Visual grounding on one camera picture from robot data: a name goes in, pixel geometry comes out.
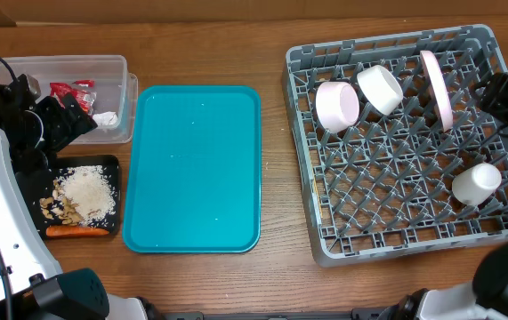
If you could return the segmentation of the white round plate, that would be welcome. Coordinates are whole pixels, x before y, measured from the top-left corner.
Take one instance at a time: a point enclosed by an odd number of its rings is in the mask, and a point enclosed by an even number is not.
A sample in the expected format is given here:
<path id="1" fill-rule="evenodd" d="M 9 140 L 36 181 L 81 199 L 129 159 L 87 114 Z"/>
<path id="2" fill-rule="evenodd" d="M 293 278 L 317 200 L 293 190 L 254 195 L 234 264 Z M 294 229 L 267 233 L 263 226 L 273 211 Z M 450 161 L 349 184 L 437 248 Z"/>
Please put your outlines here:
<path id="1" fill-rule="evenodd" d="M 436 101 L 436 111 L 442 124 L 442 131 L 447 132 L 453 127 L 453 110 L 448 90 L 438 60 L 431 51 L 420 51 L 420 59 L 426 78 L 430 80 L 431 96 Z"/>

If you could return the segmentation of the white cup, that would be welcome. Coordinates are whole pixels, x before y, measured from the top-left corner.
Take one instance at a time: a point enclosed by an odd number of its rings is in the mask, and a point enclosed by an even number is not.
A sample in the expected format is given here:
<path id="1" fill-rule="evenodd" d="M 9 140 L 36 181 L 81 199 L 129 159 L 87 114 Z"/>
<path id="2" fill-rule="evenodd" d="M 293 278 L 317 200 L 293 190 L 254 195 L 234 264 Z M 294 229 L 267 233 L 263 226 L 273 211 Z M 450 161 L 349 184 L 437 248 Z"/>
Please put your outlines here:
<path id="1" fill-rule="evenodd" d="M 476 164 L 452 181 L 453 196 L 462 204 L 477 206 L 500 186 L 502 175 L 492 164 Z"/>

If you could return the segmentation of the orange carrot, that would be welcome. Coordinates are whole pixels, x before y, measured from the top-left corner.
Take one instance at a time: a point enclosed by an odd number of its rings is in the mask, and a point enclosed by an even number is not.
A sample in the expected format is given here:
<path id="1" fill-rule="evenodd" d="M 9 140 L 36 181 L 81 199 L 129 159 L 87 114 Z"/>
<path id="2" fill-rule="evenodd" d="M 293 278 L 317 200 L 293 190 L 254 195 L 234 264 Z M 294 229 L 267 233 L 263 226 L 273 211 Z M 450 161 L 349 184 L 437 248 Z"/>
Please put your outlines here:
<path id="1" fill-rule="evenodd" d="M 48 237 L 105 236 L 109 232 L 102 228 L 82 226 L 50 226 L 45 231 Z"/>

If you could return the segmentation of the white bowl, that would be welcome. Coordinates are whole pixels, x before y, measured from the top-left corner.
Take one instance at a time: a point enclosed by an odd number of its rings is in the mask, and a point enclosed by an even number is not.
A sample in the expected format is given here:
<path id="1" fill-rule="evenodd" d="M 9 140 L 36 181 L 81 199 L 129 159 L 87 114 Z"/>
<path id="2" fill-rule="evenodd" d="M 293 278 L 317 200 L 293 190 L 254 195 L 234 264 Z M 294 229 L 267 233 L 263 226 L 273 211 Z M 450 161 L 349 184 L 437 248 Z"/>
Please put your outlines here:
<path id="1" fill-rule="evenodd" d="M 359 72 L 357 82 L 366 99 L 385 116 L 390 115 L 403 100 L 403 91 L 397 79 L 381 65 Z"/>
<path id="2" fill-rule="evenodd" d="M 359 99 L 351 84 L 324 82 L 315 96 L 318 119 L 331 133 L 338 133 L 357 123 Z"/>

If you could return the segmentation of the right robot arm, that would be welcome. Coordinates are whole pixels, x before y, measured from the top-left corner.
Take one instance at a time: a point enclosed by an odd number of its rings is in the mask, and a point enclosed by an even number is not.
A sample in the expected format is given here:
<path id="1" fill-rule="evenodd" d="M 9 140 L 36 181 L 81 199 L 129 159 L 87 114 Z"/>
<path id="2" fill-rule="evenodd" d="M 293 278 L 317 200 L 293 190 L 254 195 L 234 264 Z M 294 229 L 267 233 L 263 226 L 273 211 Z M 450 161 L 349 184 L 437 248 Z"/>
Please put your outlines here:
<path id="1" fill-rule="evenodd" d="M 483 111 L 500 120 L 496 135 L 508 139 L 508 74 L 475 84 Z M 422 289 L 378 315 L 380 319 L 508 319 L 508 242 L 490 252 L 471 282 L 446 290 Z"/>

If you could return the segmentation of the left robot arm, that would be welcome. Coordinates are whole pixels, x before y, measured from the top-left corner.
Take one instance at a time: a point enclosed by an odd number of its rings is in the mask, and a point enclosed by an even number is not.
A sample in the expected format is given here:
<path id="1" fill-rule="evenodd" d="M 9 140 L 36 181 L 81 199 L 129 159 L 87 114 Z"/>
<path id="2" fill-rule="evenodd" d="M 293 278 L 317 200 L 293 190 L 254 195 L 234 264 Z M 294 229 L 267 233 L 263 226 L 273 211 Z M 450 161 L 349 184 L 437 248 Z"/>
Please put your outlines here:
<path id="1" fill-rule="evenodd" d="M 142 297 L 106 292 L 89 268 L 65 273 L 37 232 L 16 173 L 48 169 L 96 123 L 67 94 L 42 98 L 35 78 L 0 83 L 0 319 L 161 319 Z"/>

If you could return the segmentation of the red snack wrapper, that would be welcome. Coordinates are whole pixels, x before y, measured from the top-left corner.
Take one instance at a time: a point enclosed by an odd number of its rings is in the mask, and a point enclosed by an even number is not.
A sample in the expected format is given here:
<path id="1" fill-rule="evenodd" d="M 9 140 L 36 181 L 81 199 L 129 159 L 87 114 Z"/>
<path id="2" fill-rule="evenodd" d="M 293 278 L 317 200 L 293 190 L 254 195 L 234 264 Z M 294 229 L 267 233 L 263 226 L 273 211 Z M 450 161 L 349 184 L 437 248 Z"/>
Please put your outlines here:
<path id="1" fill-rule="evenodd" d="M 99 125 L 114 125 L 118 122 L 115 111 L 99 112 L 94 108 L 97 100 L 97 92 L 94 90 L 94 80 L 76 80 L 72 83 L 52 82 L 50 83 L 50 95 L 54 97 L 62 107 L 63 98 L 71 95 L 79 107 Z"/>

